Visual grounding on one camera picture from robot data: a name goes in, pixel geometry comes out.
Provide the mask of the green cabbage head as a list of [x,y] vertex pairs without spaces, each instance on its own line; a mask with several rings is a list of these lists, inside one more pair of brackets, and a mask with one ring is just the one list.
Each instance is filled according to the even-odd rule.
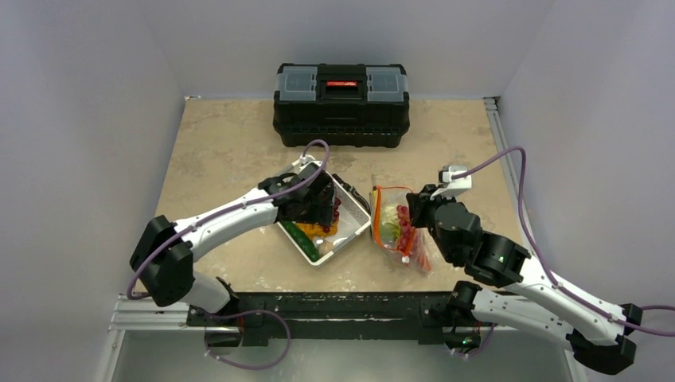
[[383,244],[394,244],[401,232],[398,205],[385,205],[380,211],[379,237]]

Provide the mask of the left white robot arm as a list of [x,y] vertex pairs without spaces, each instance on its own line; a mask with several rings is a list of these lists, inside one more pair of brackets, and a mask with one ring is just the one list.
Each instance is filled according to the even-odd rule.
[[156,216],[146,226],[131,257],[135,279],[156,306],[184,302],[206,311],[217,325],[237,315],[238,298],[222,279],[195,271],[212,250],[251,230],[292,221],[329,224],[333,220],[334,179],[284,173],[269,177],[239,199],[198,216],[170,222]]

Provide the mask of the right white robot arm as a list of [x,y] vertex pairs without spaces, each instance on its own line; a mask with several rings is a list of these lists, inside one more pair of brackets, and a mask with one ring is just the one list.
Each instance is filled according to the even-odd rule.
[[408,193],[411,225],[425,228],[445,261],[461,267],[471,281],[455,284],[446,305],[458,324],[469,320],[519,329],[572,353],[583,366],[616,375],[634,363],[637,346],[628,337],[642,309],[616,305],[586,292],[579,300],[566,295],[562,279],[553,281],[540,260],[511,239],[488,232],[480,218],[453,197],[425,185]]

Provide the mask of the clear zip top bag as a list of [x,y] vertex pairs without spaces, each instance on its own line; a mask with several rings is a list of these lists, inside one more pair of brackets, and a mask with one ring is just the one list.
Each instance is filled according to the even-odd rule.
[[373,185],[370,193],[370,221],[373,242],[390,261],[400,267],[427,274],[431,262],[420,228],[412,226],[405,186]]

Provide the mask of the orange plastic carrot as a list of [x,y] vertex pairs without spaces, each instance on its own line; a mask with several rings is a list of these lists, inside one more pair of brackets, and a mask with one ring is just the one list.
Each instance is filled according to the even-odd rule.
[[414,264],[420,271],[430,272],[431,264],[428,259],[426,249],[422,241],[417,241],[409,252],[411,263]]

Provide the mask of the red grape bunch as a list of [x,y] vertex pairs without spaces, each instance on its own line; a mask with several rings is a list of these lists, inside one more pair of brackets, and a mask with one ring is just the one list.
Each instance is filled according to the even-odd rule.
[[402,255],[402,262],[405,265],[411,265],[411,258],[409,252],[417,241],[422,241],[421,233],[412,226],[409,208],[405,205],[398,205],[401,232],[396,241],[396,250]]

